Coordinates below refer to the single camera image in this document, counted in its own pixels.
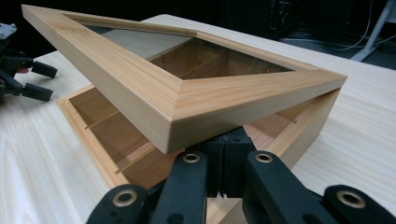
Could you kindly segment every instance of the bolt hole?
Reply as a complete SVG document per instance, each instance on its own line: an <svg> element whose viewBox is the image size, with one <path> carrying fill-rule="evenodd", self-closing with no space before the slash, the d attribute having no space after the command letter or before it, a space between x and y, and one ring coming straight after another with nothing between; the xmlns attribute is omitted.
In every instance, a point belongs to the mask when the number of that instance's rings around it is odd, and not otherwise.
<svg viewBox="0 0 396 224"><path fill-rule="evenodd" d="M273 158L270 155L261 153L256 155L256 160L259 162L271 162Z"/></svg>
<svg viewBox="0 0 396 224"><path fill-rule="evenodd" d="M303 221L306 224L320 224L322 221L320 221L319 218L315 217L314 215L311 214L305 214L303 215Z"/></svg>
<svg viewBox="0 0 396 224"><path fill-rule="evenodd" d="M132 195L130 193L124 193L124 194L120 195L119 200L121 202L127 202L128 200L131 200L131 198L132 198Z"/></svg>
<svg viewBox="0 0 396 224"><path fill-rule="evenodd" d="M183 157L183 161L185 162L197 162L198 160L200 160L200 157L198 155L195 154L187 154Z"/></svg>
<svg viewBox="0 0 396 224"><path fill-rule="evenodd" d="M363 198L352 191L340 190L336 195L338 200L350 207L363 208L366 206Z"/></svg>
<svg viewBox="0 0 396 224"><path fill-rule="evenodd" d="M182 224L184 217L181 214L171 214L167 219L168 224Z"/></svg>

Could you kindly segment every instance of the light wood frame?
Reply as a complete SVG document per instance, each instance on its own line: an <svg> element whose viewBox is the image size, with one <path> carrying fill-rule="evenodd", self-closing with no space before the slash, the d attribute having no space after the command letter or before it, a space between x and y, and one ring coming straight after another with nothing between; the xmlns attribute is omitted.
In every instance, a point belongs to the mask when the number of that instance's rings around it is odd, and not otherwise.
<svg viewBox="0 0 396 224"><path fill-rule="evenodd" d="M331 91L269 118L246 124L244 128L258 150L275 153L291 169L317 138L338 94L339 90ZM123 124L116 133L108 130L109 127L95 130L95 126L112 123L115 117L118 119L120 112L93 85L65 96L58 103L110 188L132 183L149 189L167 177L178 151L163 155L147 139L139 148L128 148L128 154L121 159L110 155L114 148L106 148L96 130L110 138L114 134L139 136L124 121L115 124ZM119 138L113 141L125 143ZM206 223L246 223L240 199L209 198L206 211Z"/></svg>
<svg viewBox="0 0 396 224"><path fill-rule="evenodd" d="M315 66L200 31L42 7L22 6L22 11L165 154L337 90L346 81ZM182 80L81 24L197 37L294 71Z"/></svg>

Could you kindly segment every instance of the black mechanical arm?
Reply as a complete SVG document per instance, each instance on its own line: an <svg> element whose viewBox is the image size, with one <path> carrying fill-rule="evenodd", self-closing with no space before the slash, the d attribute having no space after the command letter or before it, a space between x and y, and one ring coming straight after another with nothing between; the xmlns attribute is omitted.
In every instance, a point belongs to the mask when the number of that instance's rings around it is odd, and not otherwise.
<svg viewBox="0 0 396 224"><path fill-rule="evenodd" d="M5 34L8 30L5 24L0 23L0 37L1 34ZM16 27L13 25L11 28L15 32ZM32 58L25 57L22 51L8 49L7 44L10 41L10 35L13 32L9 32L7 38L0 38L0 100L7 94L15 96L25 96L40 101L48 101L52 95L52 90L48 90L30 83L27 83L24 87L14 77L15 74L32 68L32 72L39 75L54 78L57 69L35 61Z"/></svg>
<svg viewBox="0 0 396 224"><path fill-rule="evenodd" d="M177 155L167 179L145 190L110 190L88 223L205 223L206 197L241 198L247 223L396 223L358 189L306 189L275 154L257 151L243 128Z"/></svg>

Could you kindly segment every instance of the glass pane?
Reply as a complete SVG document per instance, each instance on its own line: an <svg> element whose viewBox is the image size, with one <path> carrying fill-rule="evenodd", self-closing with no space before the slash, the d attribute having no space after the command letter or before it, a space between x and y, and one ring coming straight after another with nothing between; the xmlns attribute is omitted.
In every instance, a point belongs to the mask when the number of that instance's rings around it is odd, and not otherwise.
<svg viewBox="0 0 396 224"><path fill-rule="evenodd" d="M89 28L181 79L291 71L195 37Z"/></svg>

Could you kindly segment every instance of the brass ring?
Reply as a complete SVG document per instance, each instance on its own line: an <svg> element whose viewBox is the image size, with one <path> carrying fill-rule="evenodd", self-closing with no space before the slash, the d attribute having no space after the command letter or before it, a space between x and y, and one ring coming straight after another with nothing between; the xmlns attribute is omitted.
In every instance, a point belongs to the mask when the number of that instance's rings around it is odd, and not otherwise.
<svg viewBox="0 0 396 224"><path fill-rule="evenodd" d="M337 192L337 198L344 204L354 207L363 208L366 206L364 199L352 191L340 190Z"/></svg>
<svg viewBox="0 0 396 224"><path fill-rule="evenodd" d="M137 194L136 191L133 189L124 189L120 192L118 192L114 197L113 197L113 203L117 207L126 207L137 199Z"/></svg>
<svg viewBox="0 0 396 224"><path fill-rule="evenodd" d="M256 155L256 160L259 162L271 162L274 159L272 158L272 156L265 154L265 153L260 153Z"/></svg>
<svg viewBox="0 0 396 224"><path fill-rule="evenodd" d="M183 161L188 163L194 163L197 162L198 160L200 160L200 157L193 153L187 154L183 157Z"/></svg>

